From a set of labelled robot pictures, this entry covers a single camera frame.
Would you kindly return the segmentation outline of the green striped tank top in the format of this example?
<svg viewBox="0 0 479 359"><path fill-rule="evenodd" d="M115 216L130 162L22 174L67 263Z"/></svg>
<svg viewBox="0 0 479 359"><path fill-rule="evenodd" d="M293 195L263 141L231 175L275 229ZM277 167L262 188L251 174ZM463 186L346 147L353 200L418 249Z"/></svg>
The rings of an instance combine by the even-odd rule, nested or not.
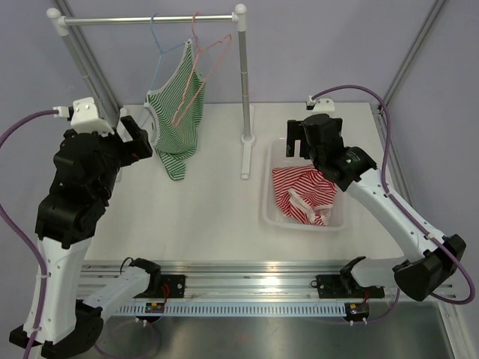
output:
<svg viewBox="0 0 479 359"><path fill-rule="evenodd" d="M187 40L171 78L161 88L147 92L144 105L153 118L153 150L173 181L185 178L184 161L196 153L205 85L196 70L192 41Z"/></svg>

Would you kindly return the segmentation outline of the red striped tank top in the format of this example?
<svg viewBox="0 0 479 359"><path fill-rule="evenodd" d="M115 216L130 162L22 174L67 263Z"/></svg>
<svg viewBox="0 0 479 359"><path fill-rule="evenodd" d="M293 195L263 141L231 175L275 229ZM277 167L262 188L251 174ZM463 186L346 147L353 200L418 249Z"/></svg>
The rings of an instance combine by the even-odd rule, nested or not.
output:
<svg viewBox="0 0 479 359"><path fill-rule="evenodd" d="M337 189L313 165L273 168L272 184L285 216L305 225L329 225Z"/></svg>

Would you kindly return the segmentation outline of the blue wire hanger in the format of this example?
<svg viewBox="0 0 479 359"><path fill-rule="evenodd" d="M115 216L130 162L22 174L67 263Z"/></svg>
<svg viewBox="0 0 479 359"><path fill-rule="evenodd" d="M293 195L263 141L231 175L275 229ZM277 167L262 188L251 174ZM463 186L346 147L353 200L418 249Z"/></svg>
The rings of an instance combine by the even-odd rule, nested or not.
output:
<svg viewBox="0 0 479 359"><path fill-rule="evenodd" d="M173 76L174 67L177 63L176 60L180 60L181 54L183 53L183 48L185 42L179 42L170 46L162 46L161 39L158 32L155 29L154 19L156 16L159 16L158 13L153 13L150 16L150 33L153 37L154 44L158 52L158 58L156 61L156 66L153 71L152 79L150 80L149 87L147 89L147 94L149 92L159 90L163 85L166 85L166 82ZM139 123L142 128L148 130L154 130L156 127L155 120L153 115L148 107L143 107L140 111Z"/></svg>

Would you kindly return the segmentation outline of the pink wire hanger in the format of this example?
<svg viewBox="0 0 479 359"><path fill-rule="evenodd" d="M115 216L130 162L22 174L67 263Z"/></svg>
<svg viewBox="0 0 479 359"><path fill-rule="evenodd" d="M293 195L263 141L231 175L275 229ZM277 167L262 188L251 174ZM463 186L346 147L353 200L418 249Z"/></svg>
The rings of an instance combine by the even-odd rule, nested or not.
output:
<svg viewBox="0 0 479 359"><path fill-rule="evenodd" d="M178 128L180 126L181 122L183 121L183 118L188 114L189 109L192 107L193 103L197 99L200 92L204 89L205 84L207 83L207 80L216 71L216 68L222 62L224 56L231 48L231 45L233 42L232 35L226 34L222 39L217 40L206 47L202 47L200 44L199 37L197 36L197 32L195 30L195 23L198 16L199 16L199 12L196 12L193 15L192 21L191 21L191 30L192 30L193 40L196 45L196 56L193 61L192 69L189 74L188 81L186 83L186 86L184 88L184 91L181 97L181 102L178 105L177 110L175 111L173 116L172 125L175 128ZM213 67L210 69L208 74L206 74L205 77L202 77L200 79L200 86L193 92L190 92L190 89L195 84L195 76L197 75L197 66L201 56L203 55L204 52L207 52L209 49L215 48L216 46L219 46L219 45L224 45L224 48L219 58L216 60L216 62L214 63Z"/></svg>

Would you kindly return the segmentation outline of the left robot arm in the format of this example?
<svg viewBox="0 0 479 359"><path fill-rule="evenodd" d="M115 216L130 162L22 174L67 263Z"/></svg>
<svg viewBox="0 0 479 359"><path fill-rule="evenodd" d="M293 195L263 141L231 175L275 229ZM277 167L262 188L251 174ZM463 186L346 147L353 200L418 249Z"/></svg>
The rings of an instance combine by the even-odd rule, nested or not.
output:
<svg viewBox="0 0 479 359"><path fill-rule="evenodd" d="M121 118L129 141L117 132L94 129L64 133L53 162L48 195L40 202L33 244L39 270L26 322L10 333L11 343L42 358L71 358L94 346L104 324L137 295L162 288L158 264L138 258L109 285L87 298L77 296L85 255L105 214L121 168L152 156L147 132L130 116Z"/></svg>

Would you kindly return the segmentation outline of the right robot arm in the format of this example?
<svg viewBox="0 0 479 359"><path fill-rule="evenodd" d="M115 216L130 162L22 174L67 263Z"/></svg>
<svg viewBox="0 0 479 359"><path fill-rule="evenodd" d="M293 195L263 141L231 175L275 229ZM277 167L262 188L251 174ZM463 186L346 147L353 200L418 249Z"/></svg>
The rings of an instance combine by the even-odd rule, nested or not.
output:
<svg viewBox="0 0 479 359"><path fill-rule="evenodd" d="M388 188L382 171L363 149L344 145L342 124L342 119L327 114L287 121L286 155L298 152L311 160L316 171L368 210L403 256L351 260L340 271L341 291L357 296L368 287L397 286L411 299L423 301L460 268L466 243L428 224Z"/></svg>

